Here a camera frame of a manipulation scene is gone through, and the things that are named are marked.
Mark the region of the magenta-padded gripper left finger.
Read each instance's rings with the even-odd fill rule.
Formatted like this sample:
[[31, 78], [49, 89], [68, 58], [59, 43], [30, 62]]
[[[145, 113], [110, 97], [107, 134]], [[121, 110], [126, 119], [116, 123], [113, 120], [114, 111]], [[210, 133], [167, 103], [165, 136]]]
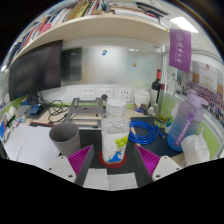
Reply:
[[93, 156], [94, 146], [89, 145], [69, 157], [59, 156], [47, 167], [47, 171], [78, 186], [82, 186]]

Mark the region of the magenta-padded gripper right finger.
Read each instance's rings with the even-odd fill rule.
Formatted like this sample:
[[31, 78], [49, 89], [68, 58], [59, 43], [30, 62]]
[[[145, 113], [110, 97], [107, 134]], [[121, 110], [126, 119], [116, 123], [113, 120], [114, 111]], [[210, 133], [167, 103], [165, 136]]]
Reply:
[[136, 149], [142, 159], [146, 171], [153, 181], [157, 181], [181, 170], [181, 167], [167, 155], [158, 156], [138, 145], [136, 145]]

